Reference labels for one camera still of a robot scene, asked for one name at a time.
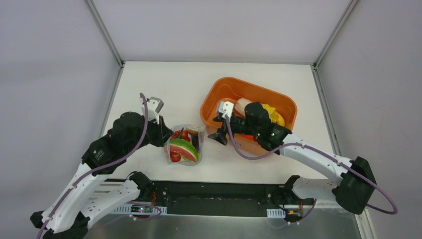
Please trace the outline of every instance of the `red fruit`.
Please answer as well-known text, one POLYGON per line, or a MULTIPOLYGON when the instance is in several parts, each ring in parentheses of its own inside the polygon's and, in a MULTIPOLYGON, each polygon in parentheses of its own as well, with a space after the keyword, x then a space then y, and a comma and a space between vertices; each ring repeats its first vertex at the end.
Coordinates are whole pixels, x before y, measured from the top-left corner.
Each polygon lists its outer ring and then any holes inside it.
POLYGON ((172 162, 179 162, 182 159, 182 157, 180 155, 170 156, 170 159, 172 160, 172 162))
POLYGON ((173 133, 173 135, 170 137, 170 140, 175 139, 175 138, 178 138, 179 135, 180 135, 180 131, 178 130, 178 131, 176 131, 176 132, 173 133))
POLYGON ((187 137, 188 137, 188 131, 187 130, 184 130, 182 132, 182 138, 187 138, 187 137))

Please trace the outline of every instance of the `white bracket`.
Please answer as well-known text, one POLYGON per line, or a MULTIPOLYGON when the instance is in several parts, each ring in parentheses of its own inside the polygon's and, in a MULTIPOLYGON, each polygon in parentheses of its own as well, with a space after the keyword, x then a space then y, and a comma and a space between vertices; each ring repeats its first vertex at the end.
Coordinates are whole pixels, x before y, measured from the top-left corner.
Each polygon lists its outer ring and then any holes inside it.
POLYGON ((286 212, 281 209, 267 209, 268 218, 286 218, 286 212))
MULTIPOLYGON (((152 120, 153 123, 156 124, 160 124, 160 115, 158 113, 160 113, 161 109, 164 106, 164 102, 157 97, 151 97, 148 99, 147 101, 147 106, 148 106, 148 121, 151 122, 152 120)), ((142 113, 145 115, 145 107, 142 107, 142 113)))
POLYGON ((329 179, 300 177, 293 184, 292 191, 301 199, 316 198, 335 202, 335 195, 332 193, 332 189, 336 187, 337 185, 329 179))
POLYGON ((230 101, 221 101, 218 104, 217 107, 217 111, 216 113, 222 113, 223 115, 221 116, 223 119, 225 119, 226 116, 228 116, 229 118, 231 117, 231 114, 233 113, 233 109, 234 109, 234 104, 230 101))
MULTIPOLYGON (((156 214, 159 213, 159 211, 155 208, 152 209, 151 213, 132 212, 132 210, 131 210, 132 206, 140 207, 140 206, 137 206, 137 205, 125 203, 125 204, 121 205, 120 207, 116 208, 110 214, 156 215, 156 214)), ((161 209, 161 215, 167 214, 167 207, 158 207, 158 208, 161 209)))

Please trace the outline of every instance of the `metal frame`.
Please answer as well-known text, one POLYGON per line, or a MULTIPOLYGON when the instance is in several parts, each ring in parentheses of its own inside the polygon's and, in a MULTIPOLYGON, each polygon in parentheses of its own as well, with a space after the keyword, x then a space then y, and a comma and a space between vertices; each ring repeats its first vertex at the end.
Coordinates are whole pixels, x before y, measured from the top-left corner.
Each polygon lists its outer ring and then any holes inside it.
POLYGON ((116 96, 117 88, 118 88, 118 85, 120 83, 120 79, 121 79, 121 75, 123 74, 123 70, 124 70, 124 63, 119 67, 119 70, 117 72, 117 77, 116 77, 116 80, 114 82, 113 91, 110 95, 110 99, 109 99, 108 104, 107 104, 107 111, 105 112, 103 122, 101 122, 101 130, 99 132, 99 137, 102 137, 103 132, 106 129, 108 116, 110 115, 111 106, 113 104, 114 97, 116 96))
POLYGON ((114 56, 114 59, 117 61, 119 67, 121 68, 123 65, 123 60, 116 48, 116 45, 111 39, 109 32, 107 31, 106 25, 104 25, 104 22, 101 19, 100 13, 98 13, 98 10, 95 7, 93 0, 84 0, 84 2, 91 13, 91 16, 93 17, 93 20, 95 24, 97 25, 98 30, 100 31, 101 35, 104 38, 104 42, 107 44, 108 48, 110 49, 111 53, 114 56))
MULTIPOLYGON (((322 106, 322 112, 324 114, 325 123, 327 125, 332 150, 335 154, 341 156, 340 146, 338 144, 337 136, 335 134, 334 125, 332 123, 331 113, 329 110, 327 99, 325 97, 323 86, 318 76, 318 70, 314 66, 311 66, 311 69, 314 75, 315 85, 318 91, 319 101, 322 106)), ((356 215, 356 222, 362 239, 377 239, 374 227, 372 225, 371 217, 369 216, 369 212, 367 209, 365 209, 361 215, 356 215)))
POLYGON ((327 55, 327 52, 334 44, 335 40, 337 39, 338 35, 340 34, 341 30, 343 29, 345 23, 349 19, 350 15, 352 14, 353 10, 355 10, 357 4, 360 0, 351 0, 349 5, 347 6, 346 10, 344 11, 343 15, 341 16, 340 20, 338 21, 337 25, 335 26, 334 30, 331 33, 331 36, 328 38, 327 43, 325 44, 324 48, 322 49, 321 53, 319 54, 317 60, 314 63, 316 69, 318 69, 319 65, 327 55))

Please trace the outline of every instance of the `watermelon slice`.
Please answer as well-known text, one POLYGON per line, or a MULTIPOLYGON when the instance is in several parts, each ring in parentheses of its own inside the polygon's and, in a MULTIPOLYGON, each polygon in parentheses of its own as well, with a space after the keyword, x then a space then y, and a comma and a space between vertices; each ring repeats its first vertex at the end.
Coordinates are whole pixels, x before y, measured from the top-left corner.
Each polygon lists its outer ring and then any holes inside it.
POLYGON ((175 138, 169 142, 169 145, 170 152, 180 154, 184 158, 195 163, 199 161, 198 152, 191 143, 181 138, 175 138))

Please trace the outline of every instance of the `toy fruit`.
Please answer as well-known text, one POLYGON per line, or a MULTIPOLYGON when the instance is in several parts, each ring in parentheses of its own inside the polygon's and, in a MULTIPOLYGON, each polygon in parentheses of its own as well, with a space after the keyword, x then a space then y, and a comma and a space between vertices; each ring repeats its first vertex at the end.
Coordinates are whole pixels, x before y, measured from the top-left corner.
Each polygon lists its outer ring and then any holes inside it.
POLYGON ((175 138, 170 140, 170 154, 179 154, 187 160, 197 163, 199 160, 199 155, 195 147, 181 138, 175 138))
POLYGON ((201 128, 197 128, 197 129, 193 129, 193 128, 187 128, 186 130, 188 131, 188 133, 190 134, 190 135, 192 135, 192 136, 198 136, 198 134, 199 134, 199 130, 200 130, 201 128))
POLYGON ((170 159, 172 160, 172 162, 179 162, 182 157, 179 154, 176 154, 175 156, 171 155, 170 159))
POLYGON ((188 131, 187 130, 184 130, 182 132, 182 138, 187 138, 187 137, 188 137, 188 131))
POLYGON ((239 112, 243 117, 246 117, 245 115, 245 107, 252 103, 250 100, 247 100, 245 98, 240 98, 237 100, 237 103, 234 105, 234 109, 239 112))
POLYGON ((178 138, 179 137, 179 134, 180 134, 180 131, 174 132, 174 134, 170 137, 170 139, 178 138))
POLYGON ((279 113, 277 113, 276 108, 271 107, 267 104, 261 104, 261 105, 262 105, 262 108, 264 108, 268 112, 268 116, 270 117, 271 122, 284 127, 286 123, 284 122, 283 117, 279 113))

